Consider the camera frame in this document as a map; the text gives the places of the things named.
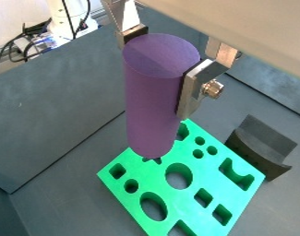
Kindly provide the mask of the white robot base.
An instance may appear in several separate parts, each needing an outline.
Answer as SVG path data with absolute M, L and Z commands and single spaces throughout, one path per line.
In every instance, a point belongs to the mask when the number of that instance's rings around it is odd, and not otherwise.
M 51 16 L 40 37 L 60 45 L 98 28 L 98 23 L 90 15 L 90 0 L 46 0 L 46 3 Z

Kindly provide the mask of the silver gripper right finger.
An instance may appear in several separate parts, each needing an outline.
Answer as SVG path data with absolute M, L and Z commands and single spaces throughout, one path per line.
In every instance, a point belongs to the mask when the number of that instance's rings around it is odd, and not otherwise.
M 177 116 L 185 120 L 197 110 L 205 97 L 217 99 L 223 85 L 215 80 L 231 67 L 238 50 L 210 37 L 205 55 L 183 73 Z

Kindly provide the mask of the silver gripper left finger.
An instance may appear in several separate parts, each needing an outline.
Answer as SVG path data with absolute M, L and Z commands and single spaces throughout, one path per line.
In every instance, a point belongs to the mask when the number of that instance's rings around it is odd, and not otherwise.
M 108 19 L 114 22 L 119 49 L 135 37 L 149 33 L 140 23 L 134 0 L 100 0 Z

